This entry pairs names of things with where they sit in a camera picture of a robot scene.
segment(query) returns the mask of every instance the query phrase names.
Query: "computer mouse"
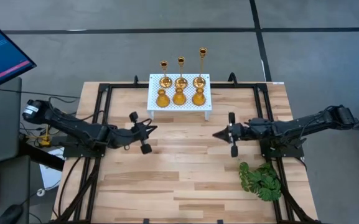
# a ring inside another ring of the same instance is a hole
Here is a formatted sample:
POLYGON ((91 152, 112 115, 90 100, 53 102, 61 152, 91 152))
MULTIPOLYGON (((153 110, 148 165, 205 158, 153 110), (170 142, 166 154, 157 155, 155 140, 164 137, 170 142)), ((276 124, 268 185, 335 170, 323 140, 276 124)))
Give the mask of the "computer mouse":
POLYGON ((15 224, 23 213, 22 205, 11 205, 0 216, 0 224, 15 224))

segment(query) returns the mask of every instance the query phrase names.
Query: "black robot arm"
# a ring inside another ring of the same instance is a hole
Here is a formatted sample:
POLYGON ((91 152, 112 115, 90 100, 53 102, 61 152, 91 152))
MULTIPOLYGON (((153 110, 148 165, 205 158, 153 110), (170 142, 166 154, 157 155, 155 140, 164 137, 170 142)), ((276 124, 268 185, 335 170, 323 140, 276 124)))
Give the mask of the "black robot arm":
POLYGON ((129 115, 134 123, 131 129, 118 129, 110 124, 90 124, 72 115, 66 114, 54 108, 50 102, 43 100, 29 100, 23 111, 24 120, 33 124, 48 124, 69 136, 74 137, 78 142, 90 150, 97 150, 98 147, 107 146, 113 149, 128 146, 132 142, 141 141, 143 154, 152 151, 151 146, 145 143, 149 134, 157 128, 143 122, 137 122, 138 114, 132 112, 129 115))
POLYGON ((236 141, 266 140, 272 150, 300 148, 306 139, 301 137, 325 129, 352 129, 358 123, 350 110, 342 105, 329 106, 321 112, 292 121, 270 121, 253 118, 243 126, 235 123, 235 114, 229 113, 229 125, 214 137, 232 143, 232 156, 237 156, 236 141))

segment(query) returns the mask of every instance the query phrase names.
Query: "green plant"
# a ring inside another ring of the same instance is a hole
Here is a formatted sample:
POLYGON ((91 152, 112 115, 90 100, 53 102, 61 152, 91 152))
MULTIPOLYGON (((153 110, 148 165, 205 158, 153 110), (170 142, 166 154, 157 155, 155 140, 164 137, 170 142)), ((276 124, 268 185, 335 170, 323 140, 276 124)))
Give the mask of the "green plant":
POLYGON ((256 170, 250 171, 248 164, 241 162, 239 177, 241 187, 245 191, 257 194, 260 199, 267 202, 279 200, 281 184, 270 163, 262 164, 256 170))

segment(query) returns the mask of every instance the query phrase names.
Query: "white pegboard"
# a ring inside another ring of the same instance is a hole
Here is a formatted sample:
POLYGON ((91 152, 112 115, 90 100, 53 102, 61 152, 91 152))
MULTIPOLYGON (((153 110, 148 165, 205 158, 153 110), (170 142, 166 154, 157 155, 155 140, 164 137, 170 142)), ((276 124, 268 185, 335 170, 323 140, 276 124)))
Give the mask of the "white pegboard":
POLYGON ((182 76, 187 80, 187 87, 184 89, 184 94, 186 96, 186 103, 184 105, 176 105, 173 102, 173 97, 175 95, 175 80, 180 77, 180 74, 167 74, 168 77, 172 79, 172 85, 169 88, 165 88, 166 95, 170 99, 170 104, 165 108, 161 108, 157 105, 156 100, 158 97, 158 90, 162 87, 160 86, 160 79, 164 77, 164 74, 150 74, 149 77, 149 94, 147 96, 147 110, 149 112, 153 111, 206 111, 209 112, 212 110, 211 103, 211 88, 210 88, 210 74, 202 74, 202 77, 205 79, 204 86, 204 96, 205 103, 202 106, 196 106, 192 102, 192 97, 196 93, 196 88, 193 86, 193 79, 198 77, 199 74, 183 74, 182 76))

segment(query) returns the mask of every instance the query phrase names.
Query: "wooden table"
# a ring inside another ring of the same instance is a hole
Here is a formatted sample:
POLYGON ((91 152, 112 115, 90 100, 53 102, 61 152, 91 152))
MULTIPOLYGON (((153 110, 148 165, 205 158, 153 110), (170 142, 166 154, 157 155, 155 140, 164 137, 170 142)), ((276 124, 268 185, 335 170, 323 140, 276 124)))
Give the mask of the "wooden table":
MULTIPOLYGON (((84 84, 77 111, 79 118, 93 113, 99 84, 84 84)), ((285 86, 267 84, 274 119, 292 119, 285 86)), ((106 151, 101 161, 92 223, 141 223, 143 218, 150 218, 151 223, 216 223, 218 219, 225 223, 276 222, 273 204, 243 191, 238 178, 239 161, 246 161, 251 167, 264 163, 259 143, 238 142, 239 156, 232 158, 230 146, 212 137, 228 124, 228 112, 236 113, 237 122, 257 117, 253 91, 212 89, 212 99, 209 121, 204 120, 203 113, 157 112, 152 124, 158 128, 148 140, 152 154, 142 155, 139 142, 128 151, 123 148, 106 151)), ((266 118, 263 98, 261 103, 266 118)), ((108 122, 130 128, 128 115, 137 111, 139 120, 146 119, 146 106, 146 88, 114 89, 108 122)), ((62 182, 74 161, 71 158, 65 162, 62 182)), ((290 193, 310 217, 317 218, 304 166, 292 158, 283 161, 290 193)), ((83 159, 68 180, 62 210, 78 192, 82 167, 83 159)), ((87 200, 86 195, 82 218, 87 200)), ((286 219, 282 198, 280 204, 286 219)))

